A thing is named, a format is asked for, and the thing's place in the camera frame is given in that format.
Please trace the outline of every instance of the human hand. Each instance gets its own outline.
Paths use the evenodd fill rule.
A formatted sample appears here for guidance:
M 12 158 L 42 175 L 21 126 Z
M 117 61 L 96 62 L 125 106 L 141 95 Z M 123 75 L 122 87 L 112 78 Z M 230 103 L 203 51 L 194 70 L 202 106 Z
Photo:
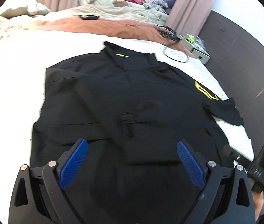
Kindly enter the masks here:
M 257 193 L 252 191 L 252 197 L 254 202 L 255 221 L 257 221 L 260 217 L 260 213 L 264 205 L 264 193 Z

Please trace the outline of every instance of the blue textured pad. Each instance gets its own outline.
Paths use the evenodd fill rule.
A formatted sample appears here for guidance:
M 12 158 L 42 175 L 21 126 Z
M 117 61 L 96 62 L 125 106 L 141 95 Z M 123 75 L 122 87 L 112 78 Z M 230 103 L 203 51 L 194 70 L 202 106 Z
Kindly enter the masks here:
M 188 148 L 182 141 L 179 141 L 176 145 L 179 158 L 186 168 L 186 171 L 191 178 L 192 183 L 199 187 L 201 190 L 204 188 L 206 182 L 204 179 L 204 172 L 195 158 L 192 156 Z
M 60 172 L 59 186 L 62 190 L 69 186 L 87 154 L 87 141 L 82 140 Z

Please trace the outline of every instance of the white bed sheet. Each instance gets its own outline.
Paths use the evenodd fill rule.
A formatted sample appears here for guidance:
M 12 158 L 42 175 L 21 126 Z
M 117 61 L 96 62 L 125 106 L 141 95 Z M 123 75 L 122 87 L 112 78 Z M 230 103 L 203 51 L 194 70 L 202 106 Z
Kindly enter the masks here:
M 227 95 L 217 80 L 198 60 L 187 63 L 173 61 L 163 54 L 164 46 L 155 42 L 120 39 L 105 35 L 37 31 L 2 40 L 0 53 L 0 220 L 8 222 L 8 209 L 19 168 L 29 163 L 31 129 L 38 120 L 44 100 L 45 69 L 64 59 L 99 53 L 103 42 L 109 41 L 139 52 L 155 53 L 159 61 L 175 66 L 221 99 Z M 230 146 L 253 159 L 251 140 L 243 126 L 216 120 Z

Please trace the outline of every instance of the shirt sleeve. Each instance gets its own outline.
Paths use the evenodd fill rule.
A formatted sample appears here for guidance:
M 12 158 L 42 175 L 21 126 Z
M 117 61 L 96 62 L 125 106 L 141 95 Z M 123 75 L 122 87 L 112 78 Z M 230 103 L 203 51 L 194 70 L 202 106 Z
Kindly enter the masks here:
M 226 100 L 208 100 L 203 103 L 205 111 L 217 116 L 232 125 L 243 125 L 243 119 L 240 116 L 239 111 L 236 108 L 234 98 Z

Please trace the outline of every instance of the silver screw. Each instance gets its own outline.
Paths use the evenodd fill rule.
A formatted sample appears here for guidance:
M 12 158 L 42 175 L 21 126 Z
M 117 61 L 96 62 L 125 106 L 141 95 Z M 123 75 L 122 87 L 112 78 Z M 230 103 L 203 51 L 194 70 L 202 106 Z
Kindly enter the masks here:
M 237 165 L 237 169 L 240 170 L 240 171 L 242 171 L 244 168 L 243 168 L 242 165 Z
M 23 171 L 24 171 L 24 170 L 26 170 L 26 169 L 27 169 L 27 167 L 28 167 L 28 166 L 27 166 L 26 164 L 24 164 L 24 165 L 22 165 L 22 166 L 21 166 L 21 170 L 23 170 Z
M 215 167 L 216 166 L 216 163 L 214 161 L 209 161 L 208 164 L 209 164 L 210 167 Z
M 48 165 L 49 167 L 54 167 L 56 165 L 56 161 L 50 161 Z

